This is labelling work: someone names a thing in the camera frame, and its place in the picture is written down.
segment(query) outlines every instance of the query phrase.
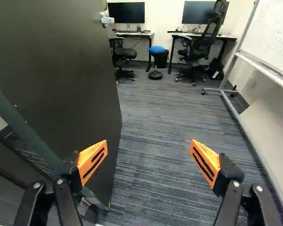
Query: screw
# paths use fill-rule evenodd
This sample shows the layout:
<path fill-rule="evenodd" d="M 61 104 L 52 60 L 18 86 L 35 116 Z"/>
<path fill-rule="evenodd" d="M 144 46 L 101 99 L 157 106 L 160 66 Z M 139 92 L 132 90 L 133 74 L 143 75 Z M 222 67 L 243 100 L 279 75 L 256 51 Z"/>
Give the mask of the screw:
<path fill-rule="evenodd" d="M 58 185 L 60 185 L 60 184 L 62 184 L 63 183 L 63 179 L 59 179 L 58 181 L 57 181 L 57 184 Z"/>
<path fill-rule="evenodd" d="M 256 189 L 257 189 L 258 191 L 260 191 L 260 192 L 263 191 L 263 187 L 261 187 L 260 185 L 258 185 L 258 186 L 256 187 Z"/>
<path fill-rule="evenodd" d="M 240 184 L 237 181 L 234 181 L 234 185 L 235 185 L 235 187 L 239 187 L 240 186 Z"/>
<path fill-rule="evenodd" d="M 38 188 L 38 187 L 40 187 L 40 183 L 39 182 L 37 182 L 37 183 L 35 183 L 34 185 L 33 185 L 33 188 Z"/>

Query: chair armrest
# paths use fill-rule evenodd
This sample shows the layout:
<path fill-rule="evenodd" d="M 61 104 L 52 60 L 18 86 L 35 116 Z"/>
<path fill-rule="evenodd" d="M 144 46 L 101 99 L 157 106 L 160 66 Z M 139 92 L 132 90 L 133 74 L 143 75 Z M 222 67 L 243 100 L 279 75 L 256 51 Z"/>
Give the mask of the chair armrest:
<path fill-rule="evenodd" d="M 117 40 L 123 40 L 125 38 L 122 38 L 122 37 L 113 37 L 113 38 L 109 38 L 110 41 L 117 41 Z"/>
<path fill-rule="evenodd" d="M 191 37 L 186 36 L 186 35 L 181 35 L 181 34 L 179 34 L 178 37 L 182 37 L 182 38 L 185 38 L 185 39 L 190 40 L 190 41 L 193 40 Z"/>

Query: chair base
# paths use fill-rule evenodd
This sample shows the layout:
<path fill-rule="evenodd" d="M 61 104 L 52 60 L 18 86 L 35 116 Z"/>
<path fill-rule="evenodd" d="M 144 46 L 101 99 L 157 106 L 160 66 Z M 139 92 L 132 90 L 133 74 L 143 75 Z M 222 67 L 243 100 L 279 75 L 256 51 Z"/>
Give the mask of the chair base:
<path fill-rule="evenodd" d="M 159 71 L 152 71 L 149 73 L 149 79 L 159 80 L 162 78 L 162 73 Z"/>
<path fill-rule="evenodd" d="M 196 86 L 196 79 L 195 79 L 195 73 L 193 73 L 194 67 L 187 69 L 187 68 L 182 68 L 179 72 L 176 73 L 176 79 L 175 82 L 178 82 L 180 78 L 190 78 L 192 82 L 192 86 Z"/>
<path fill-rule="evenodd" d="M 134 71 L 130 70 L 130 71 L 126 71 L 123 70 L 122 68 L 119 68 L 116 71 L 116 83 L 118 84 L 118 81 L 120 78 L 125 77 L 128 79 L 131 79 L 132 81 L 135 81 L 135 77 L 134 77 Z"/>

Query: whiteboard tray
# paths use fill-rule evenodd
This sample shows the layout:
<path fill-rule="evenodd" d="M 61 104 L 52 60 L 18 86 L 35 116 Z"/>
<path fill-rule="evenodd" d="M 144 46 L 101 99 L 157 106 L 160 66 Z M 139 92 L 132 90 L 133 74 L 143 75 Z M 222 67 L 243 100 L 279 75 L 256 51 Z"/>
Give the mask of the whiteboard tray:
<path fill-rule="evenodd" d="M 275 73 L 274 71 L 268 69 L 263 64 L 254 61 L 253 59 L 248 58 L 247 56 L 243 55 L 241 52 L 234 53 L 235 56 L 242 59 L 243 61 L 249 63 L 253 67 L 255 67 L 258 71 L 262 72 L 268 78 L 273 80 L 275 83 L 280 85 L 283 88 L 283 76 L 280 74 Z"/>

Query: black stool base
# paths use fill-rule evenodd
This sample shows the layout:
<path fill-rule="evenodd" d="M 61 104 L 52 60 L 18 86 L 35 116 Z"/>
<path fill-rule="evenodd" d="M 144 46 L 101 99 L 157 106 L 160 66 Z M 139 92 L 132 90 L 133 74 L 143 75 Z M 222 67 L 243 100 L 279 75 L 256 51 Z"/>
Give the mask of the black stool base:
<path fill-rule="evenodd" d="M 149 73 L 149 79 L 159 80 L 162 78 L 162 73 L 158 71 L 153 71 Z"/>

